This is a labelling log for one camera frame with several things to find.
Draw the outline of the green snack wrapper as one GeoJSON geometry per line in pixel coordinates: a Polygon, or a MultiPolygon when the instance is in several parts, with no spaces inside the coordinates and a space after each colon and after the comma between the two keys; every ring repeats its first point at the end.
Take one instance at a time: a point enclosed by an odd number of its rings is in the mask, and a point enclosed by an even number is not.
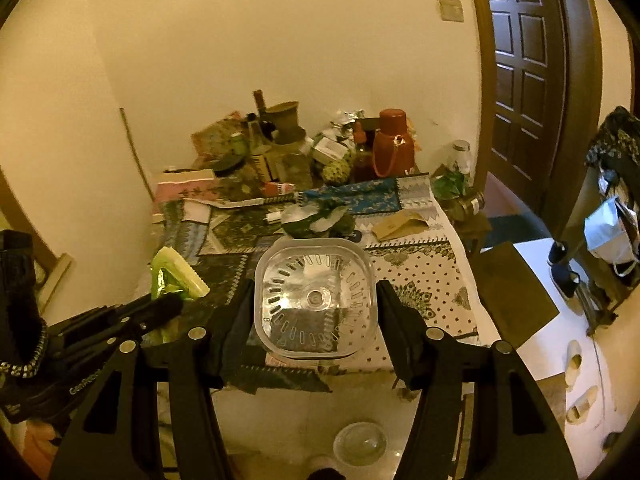
{"type": "Polygon", "coordinates": [[[206,297],[209,286],[175,248],[164,246],[151,261],[151,298],[177,294],[183,300],[206,297]]]}

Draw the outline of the clear plastic square container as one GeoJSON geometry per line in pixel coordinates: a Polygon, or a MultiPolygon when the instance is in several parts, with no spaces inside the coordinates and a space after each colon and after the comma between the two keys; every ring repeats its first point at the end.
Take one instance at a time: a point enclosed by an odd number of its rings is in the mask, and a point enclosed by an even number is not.
{"type": "Polygon", "coordinates": [[[375,336],[373,269],[349,240],[277,240],[260,256],[254,282],[255,330],[275,356],[346,359],[375,336]]]}

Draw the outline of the crumpled green white trash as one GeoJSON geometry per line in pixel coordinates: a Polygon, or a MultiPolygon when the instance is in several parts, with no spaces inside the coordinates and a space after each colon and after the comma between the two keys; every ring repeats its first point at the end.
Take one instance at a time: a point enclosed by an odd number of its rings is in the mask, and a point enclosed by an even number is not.
{"type": "Polygon", "coordinates": [[[293,238],[347,238],[356,230],[349,206],[334,198],[287,206],[280,222],[283,231],[293,238]]]}

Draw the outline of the white slipper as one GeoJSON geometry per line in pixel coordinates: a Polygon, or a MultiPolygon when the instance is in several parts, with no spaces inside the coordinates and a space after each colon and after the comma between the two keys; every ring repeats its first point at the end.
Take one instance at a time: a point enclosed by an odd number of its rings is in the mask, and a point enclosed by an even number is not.
{"type": "Polygon", "coordinates": [[[587,389],[567,410],[566,421],[569,424],[580,424],[588,418],[590,408],[596,403],[599,388],[592,386],[587,389]]]}
{"type": "Polygon", "coordinates": [[[582,347],[575,339],[568,343],[564,379],[567,389],[571,389],[577,382],[582,367],[582,347]]]}

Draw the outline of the dark stool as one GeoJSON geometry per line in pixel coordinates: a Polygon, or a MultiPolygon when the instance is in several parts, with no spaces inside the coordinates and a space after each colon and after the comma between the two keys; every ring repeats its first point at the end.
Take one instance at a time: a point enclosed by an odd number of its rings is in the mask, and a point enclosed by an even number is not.
{"type": "Polygon", "coordinates": [[[559,309],[513,244],[504,242],[471,260],[480,302],[500,337],[520,348],[559,309]]]}

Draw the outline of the clear bowl on floor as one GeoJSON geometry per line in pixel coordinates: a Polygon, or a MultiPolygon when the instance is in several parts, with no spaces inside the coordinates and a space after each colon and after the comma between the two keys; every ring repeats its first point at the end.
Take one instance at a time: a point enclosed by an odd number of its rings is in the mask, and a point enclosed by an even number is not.
{"type": "Polygon", "coordinates": [[[375,464],[386,453],[387,437],[375,422],[352,422],[342,428],[333,441],[335,457],[347,466],[375,464]]]}

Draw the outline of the red pink packet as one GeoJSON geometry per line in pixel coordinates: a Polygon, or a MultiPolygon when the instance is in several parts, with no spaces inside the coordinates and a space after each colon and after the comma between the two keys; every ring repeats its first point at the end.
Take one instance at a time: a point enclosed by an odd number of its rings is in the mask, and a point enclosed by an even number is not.
{"type": "Polygon", "coordinates": [[[278,197],[292,194],[296,191],[292,183],[282,183],[277,181],[266,182],[262,187],[265,197],[278,197]]]}

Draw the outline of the white plastic bag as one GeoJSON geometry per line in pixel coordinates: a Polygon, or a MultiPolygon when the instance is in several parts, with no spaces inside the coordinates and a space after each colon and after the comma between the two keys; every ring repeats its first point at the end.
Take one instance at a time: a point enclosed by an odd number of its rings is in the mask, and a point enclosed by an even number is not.
{"type": "Polygon", "coordinates": [[[626,278],[639,263],[639,222],[637,215],[617,196],[608,198],[586,218],[587,249],[626,278]]]}

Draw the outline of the brown paper piece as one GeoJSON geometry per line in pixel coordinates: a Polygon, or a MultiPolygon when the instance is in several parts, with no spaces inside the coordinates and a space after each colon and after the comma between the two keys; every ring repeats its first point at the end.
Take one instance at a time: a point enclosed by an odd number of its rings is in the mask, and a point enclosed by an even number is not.
{"type": "Polygon", "coordinates": [[[427,221],[416,211],[401,210],[378,222],[372,233],[379,242],[388,242],[428,229],[427,221]]]}

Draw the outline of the dark wine bottle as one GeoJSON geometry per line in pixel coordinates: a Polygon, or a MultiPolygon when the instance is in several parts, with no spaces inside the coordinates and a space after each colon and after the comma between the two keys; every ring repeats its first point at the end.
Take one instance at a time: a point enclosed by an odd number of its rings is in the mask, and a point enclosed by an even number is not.
{"type": "Polygon", "coordinates": [[[277,128],[269,120],[267,107],[266,107],[264,95],[262,94],[262,90],[260,89],[254,90],[253,96],[254,96],[255,105],[258,111],[259,125],[260,125],[260,128],[262,129],[262,134],[265,136],[267,140],[272,141],[273,133],[277,130],[277,128]]]}

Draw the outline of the brown ceramic vase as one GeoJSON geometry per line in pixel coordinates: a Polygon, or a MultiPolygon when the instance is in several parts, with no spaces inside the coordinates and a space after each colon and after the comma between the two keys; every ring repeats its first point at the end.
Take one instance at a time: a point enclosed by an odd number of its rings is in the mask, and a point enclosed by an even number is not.
{"type": "Polygon", "coordinates": [[[276,128],[273,140],[277,144],[290,144],[303,140],[306,130],[299,125],[298,101],[288,101],[270,106],[266,109],[266,117],[276,128]]]}

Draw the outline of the small white box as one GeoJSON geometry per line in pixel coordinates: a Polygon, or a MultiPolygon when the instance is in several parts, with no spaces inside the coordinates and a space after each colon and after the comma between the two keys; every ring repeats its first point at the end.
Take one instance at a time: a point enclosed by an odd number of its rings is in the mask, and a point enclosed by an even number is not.
{"type": "Polygon", "coordinates": [[[321,165],[326,166],[332,162],[343,160],[348,153],[348,147],[340,142],[322,136],[320,140],[314,144],[311,150],[312,158],[321,165]]]}

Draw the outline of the glass jar white lid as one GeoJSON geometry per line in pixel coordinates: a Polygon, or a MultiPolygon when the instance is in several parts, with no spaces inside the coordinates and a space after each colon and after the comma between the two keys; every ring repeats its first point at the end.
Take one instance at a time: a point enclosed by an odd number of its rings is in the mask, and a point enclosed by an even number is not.
{"type": "Polygon", "coordinates": [[[471,145],[465,140],[454,140],[449,159],[449,169],[460,172],[464,176],[471,174],[473,159],[471,145]]]}

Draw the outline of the dark wooden door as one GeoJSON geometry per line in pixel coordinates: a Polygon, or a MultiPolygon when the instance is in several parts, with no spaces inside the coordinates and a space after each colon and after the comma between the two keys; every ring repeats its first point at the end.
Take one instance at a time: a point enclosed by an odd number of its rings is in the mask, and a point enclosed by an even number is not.
{"type": "Polygon", "coordinates": [[[560,0],[489,0],[497,66],[490,171],[541,212],[565,102],[560,0]]]}

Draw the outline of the patterned picture frame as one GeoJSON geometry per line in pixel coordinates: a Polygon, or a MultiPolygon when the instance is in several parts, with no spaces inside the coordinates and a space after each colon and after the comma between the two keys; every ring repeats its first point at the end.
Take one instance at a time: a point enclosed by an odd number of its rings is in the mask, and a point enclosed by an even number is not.
{"type": "Polygon", "coordinates": [[[231,153],[231,137],[244,130],[243,116],[239,112],[232,112],[203,130],[192,133],[191,142],[196,151],[192,168],[205,169],[212,162],[218,162],[231,153]]]}

